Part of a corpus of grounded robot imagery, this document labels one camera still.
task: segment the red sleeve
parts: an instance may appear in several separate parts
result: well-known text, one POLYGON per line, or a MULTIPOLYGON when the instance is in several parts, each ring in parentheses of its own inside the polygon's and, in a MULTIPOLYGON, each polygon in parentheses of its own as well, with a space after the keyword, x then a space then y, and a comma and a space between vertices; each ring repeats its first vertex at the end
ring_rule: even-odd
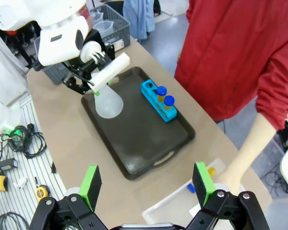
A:
POLYGON ((187 9, 187 20, 188 20, 188 22, 190 22, 190 19, 192 17, 194 5, 195 5, 195 0, 189 0, 189 8, 187 9))
POLYGON ((276 130, 285 127, 288 113, 288 42, 269 60, 258 80, 256 109, 276 130))

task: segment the label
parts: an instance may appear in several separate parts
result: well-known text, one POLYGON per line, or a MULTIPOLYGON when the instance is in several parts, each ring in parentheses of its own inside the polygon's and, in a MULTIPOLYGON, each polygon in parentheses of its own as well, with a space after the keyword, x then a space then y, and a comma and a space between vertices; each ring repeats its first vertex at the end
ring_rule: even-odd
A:
POLYGON ((124 40, 120 39, 117 42, 113 43, 115 52, 124 48, 124 40))

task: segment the white curtain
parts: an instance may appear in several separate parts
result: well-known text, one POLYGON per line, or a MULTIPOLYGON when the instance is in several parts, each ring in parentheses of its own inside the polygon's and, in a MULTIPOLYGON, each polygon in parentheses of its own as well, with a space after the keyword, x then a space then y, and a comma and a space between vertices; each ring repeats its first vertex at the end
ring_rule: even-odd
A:
POLYGON ((26 68, 0 38, 0 101, 4 104, 17 99, 27 91, 26 68))

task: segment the light blue cloth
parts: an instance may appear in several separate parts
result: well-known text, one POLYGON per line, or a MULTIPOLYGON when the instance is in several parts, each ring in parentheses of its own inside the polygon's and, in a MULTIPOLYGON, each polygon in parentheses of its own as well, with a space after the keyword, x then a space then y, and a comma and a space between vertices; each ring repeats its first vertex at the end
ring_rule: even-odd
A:
POLYGON ((154 0, 125 0, 123 15, 130 22, 130 35, 146 39, 155 30, 154 0))

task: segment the tape measure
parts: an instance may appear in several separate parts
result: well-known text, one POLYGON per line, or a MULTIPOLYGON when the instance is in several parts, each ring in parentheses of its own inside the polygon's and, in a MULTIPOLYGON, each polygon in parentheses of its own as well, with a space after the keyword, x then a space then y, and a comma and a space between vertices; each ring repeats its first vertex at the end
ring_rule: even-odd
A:
POLYGON ((47 185, 40 185, 35 190, 37 200, 40 201, 42 198, 49 196, 49 188, 47 185))

